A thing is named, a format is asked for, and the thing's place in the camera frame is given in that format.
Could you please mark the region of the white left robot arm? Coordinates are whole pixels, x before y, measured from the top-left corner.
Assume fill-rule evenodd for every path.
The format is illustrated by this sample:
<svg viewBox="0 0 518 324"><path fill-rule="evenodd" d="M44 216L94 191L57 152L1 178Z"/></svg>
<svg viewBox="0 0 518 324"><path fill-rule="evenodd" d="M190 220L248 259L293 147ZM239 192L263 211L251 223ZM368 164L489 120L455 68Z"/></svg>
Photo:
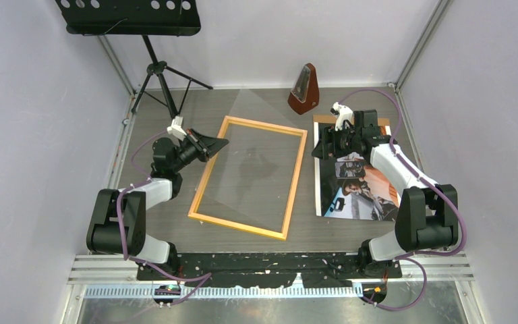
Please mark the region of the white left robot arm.
<svg viewBox="0 0 518 324"><path fill-rule="evenodd" d="M175 140L160 132L145 143L152 147L150 171L144 172L146 179L126 188L98 192L86 246L91 252L120 254L126 260L151 267L163 279L173 279L180 269L177 248L148 235L147 211L177 197L184 167L195 160L210 161L229 141L188 129L180 131Z"/></svg>

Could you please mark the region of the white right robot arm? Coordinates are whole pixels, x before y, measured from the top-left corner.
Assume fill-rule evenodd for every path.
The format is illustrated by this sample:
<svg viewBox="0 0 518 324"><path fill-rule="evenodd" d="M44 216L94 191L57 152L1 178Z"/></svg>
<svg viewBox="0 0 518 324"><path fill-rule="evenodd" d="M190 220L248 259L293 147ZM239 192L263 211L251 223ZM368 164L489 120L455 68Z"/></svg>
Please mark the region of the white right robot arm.
<svg viewBox="0 0 518 324"><path fill-rule="evenodd" d="M374 110L333 113L335 120L313 119L316 214L394 225L362 242L353 270L375 277L401 256L456 245L456 189L418 170Z"/></svg>

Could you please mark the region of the yellow wooden picture frame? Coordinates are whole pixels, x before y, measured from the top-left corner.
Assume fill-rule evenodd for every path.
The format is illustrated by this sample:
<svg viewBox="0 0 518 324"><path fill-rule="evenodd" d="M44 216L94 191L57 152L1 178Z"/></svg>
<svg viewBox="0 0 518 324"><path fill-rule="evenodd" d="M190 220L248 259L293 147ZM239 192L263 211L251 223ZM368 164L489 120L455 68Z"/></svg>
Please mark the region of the yellow wooden picture frame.
<svg viewBox="0 0 518 324"><path fill-rule="evenodd" d="M287 234L288 234L289 226L291 223L291 216L292 216L295 196L296 196L296 192L297 192L297 185L299 182L302 159L303 159L305 148L306 148L308 131L302 130L299 128L292 128L289 126L276 125L276 124L266 123L263 121L256 121L256 120L245 119L245 118L240 118L240 117L233 117L233 116L227 115L223 119L223 122L219 129L218 137L221 139L224 139L225 134L227 133L227 130L228 130L229 126L231 126L231 125L244 126L247 128L255 128L258 130L276 132L276 133L280 133L280 134L297 136L300 138L298 152L297 152L297 158L295 161L293 175L291 178L291 186L289 189L289 195L287 197L287 204L285 207L281 231L275 232L275 231L272 231L269 229L246 225L243 223L229 221L226 219L220 219L218 217L213 217L213 216L209 216L209 215L203 215L198 212L198 208L200 206L201 200L204 195L204 191L206 189L210 175L212 173L212 169L217 160L216 157L211 158L211 160L206 164L206 167L204 168L202 177L199 181L198 186L196 187L196 194L190 205L188 217L191 219L196 219L198 221L212 223L215 225L228 227L231 229L235 229L235 230L239 230L239 231L243 231L243 232L247 232L247 233L251 233L251 234L256 234L259 236L265 236L268 238L285 241L287 239Z"/></svg>

